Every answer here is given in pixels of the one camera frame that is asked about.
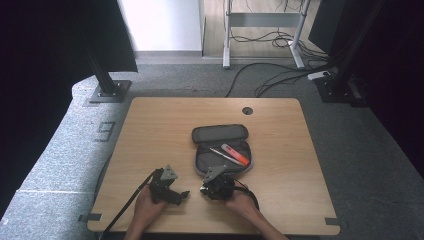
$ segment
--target grommet hole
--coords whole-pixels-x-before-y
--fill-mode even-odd
[[[250,107],[245,107],[241,111],[244,113],[244,115],[251,115],[253,113],[253,109]]]

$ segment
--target wire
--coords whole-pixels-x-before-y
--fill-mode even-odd
[[[289,4],[289,0],[286,0],[286,5],[284,6],[284,11],[283,12],[286,12],[287,11],[288,4]]]
[[[225,97],[228,97],[228,96],[230,95],[231,91],[232,91],[232,90],[233,90],[233,88],[234,88],[234,85],[235,85],[235,83],[236,83],[236,80],[237,80],[238,76],[242,73],[242,71],[243,71],[244,69],[246,69],[246,68],[248,68],[248,67],[251,67],[251,66],[254,66],[254,65],[273,65],[273,66],[283,67],[283,68],[286,68],[286,69],[289,69],[289,70],[293,70],[293,71],[296,71],[296,70],[297,70],[297,69],[293,69],[293,68],[290,68],[290,67],[286,67],[286,66],[279,65],[279,64],[274,64],[274,63],[251,63],[251,64],[248,64],[248,65],[246,65],[246,66],[242,67],[242,68],[241,68],[241,69],[240,69],[240,70],[236,73],[236,76],[234,77],[233,82],[231,83],[230,89],[228,90],[228,92],[227,92],[227,94],[225,95]]]
[[[288,5],[288,1],[286,2],[286,6],[284,8],[284,12],[286,12],[287,8],[290,8],[293,11],[297,11],[299,9],[299,12],[302,11],[302,7],[303,7],[303,3],[305,2],[305,0],[301,0],[299,6],[297,6],[296,8],[292,8]]]
[[[115,216],[115,218],[112,220],[112,222],[106,227],[106,229],[102,232],[102,234],[99,237],[99,240],[102,240],[106,234],[109,233],[110,229],[113,227],[113,225],[118,221],[118,219],[121,217],[121,215],[127,210],[127,208],[131,205],[131,203],[134,201],[134,199],[137,197],[138,193],[143,189],[144,186],[147,185],[147,183],[152,178],[153,174],[157,170],[153,171],[147,178],[144,180],[144,182],[135,190],[133,195],[130,197],[130,199],[127,201],[127,203],[122,207],[122,209],[118,212],[118,214]]]
[[[281,2],[280,2],[280,4],[278,4],[278,6],[275,8],[275,11],[274,12],[277,12],[277,10],[278,10],[278,8],[283,4],[283,1],[284,0],[281,0]]]
[[[282,80],[279,80],[275,83],[271,83],[268,84],[269,80],[267,80],[264,84],[262,84],[261,86],[259,86],[258,88],[256,88],[255,90],[255,97],[259,98],[261,97],[265,92],[267,92],[269,89],[271,89],[272,87],[279,85],[279,84],[287,84],[286,82],[289,80],[293,80],[292,82],[289,82],[289,84],[294,84],[297,80],[299,80],[300,78],[309,75],[311,72],[307,72],[307,73],[303,73],[294,77],[289,77],[289,78],[285,78]]]
[[[253,12],[252,11],[252,9],[249,7],[249,2],[248,2],[248,0],[246,0],[246,6],[247,6],[247,8],[250,10],[250,12]]]
[[[112,159],[112,154],[113,154],[113,153],[111,153],[111,154],[109,155],[109,157],[107,158],[107,160],[106,160],[105,164],[104,164],[104,165],[103,165],[103,167],[102,167],[102,170],[100,171],[99,177],[97,178],[96,188],[95,188],[95,190],[94,190],[94,193],[95,193],[95,194],[94,194],[94,199],[93,199],[93,205],[94,205],[94,203],[96,202],[97,194],[99,193],[100,185],[101,185],[101,183],[102,183],[102,181],[103,181],[103,178],[104,178],[104,176],[105,176],[106,169],[107,169],[107,167],[109,166],[110,159]]]
[[[281,34],[283,32],[278,32],[278,31],[273,31],[273,32],[269,32],[261,37],[257,37],[257,38],[248,38],[248,37],[243,37],[243,36],[234,36],[233,32],[231,32],[231,38],[234,39],[236,42],[273,42],[276,40],[276,38],[271,38],[271,39],[264,39],[266,37],[268,37],[269,35],[272,34]]]
[[[241,183],[239,180],[234,179],[234,181],[240,183],[243,186],[243,187],[234,187],[234,190],[239,190],[239,191],[247,193],[247,195],[249,195],[249,197],[252,198],[256,209],[259,210],[259,202],[258,202],[258,199],[256,198],[255,194],[252,191],[250,191],[249,188],[246,185],[244,185],[243,183]]]

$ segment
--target black cable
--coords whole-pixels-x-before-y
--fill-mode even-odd
[[[265,92],[267,92],[269,89],[271,89],[272,87],[274,87],[276,85],[287,84],[286,82],[290,81],[290,80],[293,80],[293,81],[289,82],[289,84],[294,84],[297,80],[299,80],[302,77],[305,77],[305,76],[307,76],[307,75],[309,75],[313,72],[319,72],[319,71],[326,70],[328,68],[335,66],[335,64],[336,64],[336,62],[332,62],[330,64],[326,64],[326,65],[323,65],[323,66],[320,66],[320,67],[317,67],[317,68],[314,68],[314,69],[311,69],[311,70],[307,70],[306,73],[303,73],[303,74],[300,74],[300,75],[297,75],[297,76],[294,76],[294,77],[285,78],[285,79],[282,79],[280,81],[277,81],[277,82],[269,84],[269,85],[267,85],[267,83],[269,82],[269,80],[267,80],[264,84],[262,84],[260,87],[258,87],[255,90],[255,97],[257,97],[257,98],[261,97],[262,94],[264,94]]]
[[[283,12],[286,12],[287,11],[287,6],[289,5],[289,0],[286,0],[286,5],[284,6],[284,11]]]
[[[243,36],[234,36],[233,32],[231,31],[231,38],[234,39],[236,42],[272,42],[272,41],[275,41],[276,38],[272,38],[272,39],[263,39],[263,38],[266,38],[271,34],[279,34],[279,33],[284,33],[284,32],[272,31],[272,32],[269,32],[269,33],[261,36],[261,37],[247,38],[247,37],[243,37]]]
[[[237,186],[235,186],[234,187],[234,190],[238,190],[238,191],[242,191],[242,192],[246,193],[249,197],[252,198],[253,203],[255,204],[256,209],[260,210],[259,209],[259,202],[258,202],[258,199],[256,198],[255,194],[252,191],[250,191],[249,188],[246,185],[244,185],[243,183],[241,183],[239,180],[234,179],[234,181],[240,183],[243,186],[243,187],[237,187]]]
[[[110,159],[112,159],[112,154],[111,153],[108,157],[108,159],[106,160],[105,164],[102,167],[102,170],[100,171],[99,177],[97,178],[97,182],[96,182],[96,188],[94,190],[94,199],[93,199],[93,205],[96,202],[96,198],[97,198],[97,194],[99,193],[100,190],[100,185],[102,184],[103,178],[105,176],[106,173],[106,169],[109,166],[110,163]]]
[[[109,233],[110,229],[113,227],[113,225],[118,221],[118,219],[121,217],[121,215],[127,210],[127,208],[131,205],[131,203],[134,201],[134,199],[137,197],[137,195],[140,193],[141,189],[143,189],[144,186],[147,185],[147,183],[152,178],[153,174],[157,170],[153,171],[147,178],[144,180],[144,182],[135,190],[133,195],[130,197],[130,199],[127,201],[127,203],[122,207],[122,209],[118,212],[118,214],[115,216],[115,218],[112,220],[112,222],[106,227],[106,229],[102,232],[102,234],[99,237],[99,240],[102,240],[106,234]]]
[[[287,9],[287,8],[290,8],[290,9],[291,9],[291,10],[293,10],[293,11],[296,11],[296,10],[298,10],[298,9],[299,9],[299,12],[301,12],[301,11],[302,11],[302,7],[303,7],[303,3],[304,3],[304,1],[305,1],[305,0],[301,0],[301,1],[300,1],[299,6],[297,6],[296,8],[292,8],[292,7],[290,7],[290,6],[288,5],[288,1],[287,1],[287,2],[286,2],[285,9],[284,9],[284,12],[286,12],[286,9]]]
[[[255,96],[260,96],[260,95],[262,95],[262,94],[258,94],[258,93],[261,93],[262,92],[262,89],[264,88],[264,87],[268,87],[268,86],[270,86],[270,85],[268,85],[268,83],[271,81],[271,80],[273,80],[273,79],[275,79],[275,78],[277,78],[278,76],[280,76],[281,74],[283,74],[283,73],[289,73],[289,72],[293,72],[293,71],[287,71],[287,72],[280,72],[280,73],[278,73],[278,74],[276,74],[275,76],[273,76],[273,77],[271,77],[271,78],[269,78],[269,79],[267,79],[266,81],[265,81],[265,83],[263,83],[261,86],[259,86],[259,87],[257,87],[256,89],[255,89]]]
[[[287,47],[290,47],[289,41],[291,41],[291,36],[289,34],[287,34],[287,33],[284,33],[284,34],[285,35],[278,34],[278,36],[274,38],[274,40],[272,41],[272,46],[273,47],[277,47],[277,48],[287,48]],[[278,43],[279,41],[285,41],[286,43],[284,45],[280,45]]]
[[[248,0],[246,0],[246,5],[247,5],[247,8],[250,10],[250,12],[253,12],[253,11],[252,11],[252,9],[249,7],[249,2],[248,2]]]
[[[237,81],[237,78],[238,78],[238,76],[241,74],[241,72],[244,70],[244,69],[246,69],[246,68],[248,68],[248,67],[251,67],[251,66],[254,66],[254,65],[271,65],[271,66],[277,66],[277,67],[282,67],[282,68],[285,68],[285,69],[288,69],[288,70],[292,70],[292,71],[308,71],[308,70],[305,70],[305,69],[294,69],[294,68],[290,68],[290,67],[287,67],[287,66],[284,66],[284,65],[280,65],[280,64],[275,64],[275,63],[251,63],[251,64],[247,64],[246,66],[243,66],[237,73],[236,73],[236,76],[234,76],[234,79],[233,79],[233,82],[232,82],[232,84],[231,84],[231,87],[230,87],[230,89],[228,90],[228,92],[227,92],[227,94],[225,95],[225,97],[228,97],[229,95],[230,95],[230,93],[231,93],[231,91],[233,90],[233,88],[234,88],[234,85],[235,85],[235,83],[236,83],[236,81]]]
[[[280,2],[280,4],[278,4],[278,6],[275,8],[275,11],[274,12],[277,12],[277,10],[278,10],[278,8],[283,4],[283,1],[284,0],[281,0],[281,2]]]

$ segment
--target gadget case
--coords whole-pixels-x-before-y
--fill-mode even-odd
[[[197,174],[205,176],[209,167],[222,165],[228,167],[228,175],[240,174],[253,167],[252,153],[249,144],[246,142],[249,132],[245,126],[229,124],[197,127],[193,129],[191,136],[193,142],[198,145],[194,159],[194,170]],[[214,148],[231,157],[221,148],[224,143],[247,158],[249,164],[247,166],[237,165],[210,150],[210,148]]]

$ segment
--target wall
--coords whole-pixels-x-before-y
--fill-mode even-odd
[[[119,0],[134,51],[201,51],[203,0]]]

